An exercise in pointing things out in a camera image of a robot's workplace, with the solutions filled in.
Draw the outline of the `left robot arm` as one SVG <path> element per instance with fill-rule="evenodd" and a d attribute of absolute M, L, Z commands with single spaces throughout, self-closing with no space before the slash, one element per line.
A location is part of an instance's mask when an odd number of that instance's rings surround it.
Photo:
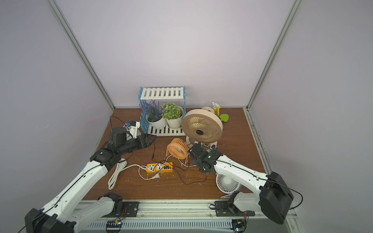
<path fill-rule="evenodd" d="M 156 138 L 152 134 L 136 136 L 124 127 L 113 128 L 108 140 L 63 191 L 41 209 L 33 208 L 26 214 L 23 229 L 28 233 L 78 233 L 103 216 L 123 215 L 127 210 L 123 198 L 112 192 L 78 212 L 75 209 L 124 154 L 148 148 Z"/>

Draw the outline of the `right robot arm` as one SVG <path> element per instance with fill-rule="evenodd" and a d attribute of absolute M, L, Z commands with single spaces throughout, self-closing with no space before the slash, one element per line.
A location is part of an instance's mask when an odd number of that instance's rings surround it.
<path fill-rule="evenodd" d="M 223 175 L 252 191 L 252 196 L 241 191 L 233 192 L 222 211 L 233 215 L 260 212 L 274 223 L 284 224 L 292 209 L 295 190 L 286 185 L 281 175 L 274 171 L 266 174 L 247 168 L 218 151 L 215 146 L 205 150 L 195 144 L 188 153 L 201 172 Z"/>

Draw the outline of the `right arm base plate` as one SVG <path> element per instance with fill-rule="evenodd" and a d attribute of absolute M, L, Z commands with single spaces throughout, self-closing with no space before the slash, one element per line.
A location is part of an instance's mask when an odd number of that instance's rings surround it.
<path fill-rule="evenodd" d="M 215 201 L 213 204 L 209 205 L 209 208 L 215 211 L 216 216 L 225 217 L 245 217 L 245 216 L 255 216 L 254 211 L 241 211 L 233 204 L 229 204 L 228 201 Z"/>

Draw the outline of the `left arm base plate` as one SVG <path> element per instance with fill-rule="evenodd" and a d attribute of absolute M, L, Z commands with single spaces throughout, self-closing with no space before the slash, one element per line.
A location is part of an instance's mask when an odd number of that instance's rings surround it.
<path fill-rule="evenodd" d="M 136 217 L 139 209 L 139 202 L 118 202 L 115 203 L 113 211 L 105 217 Z"/>

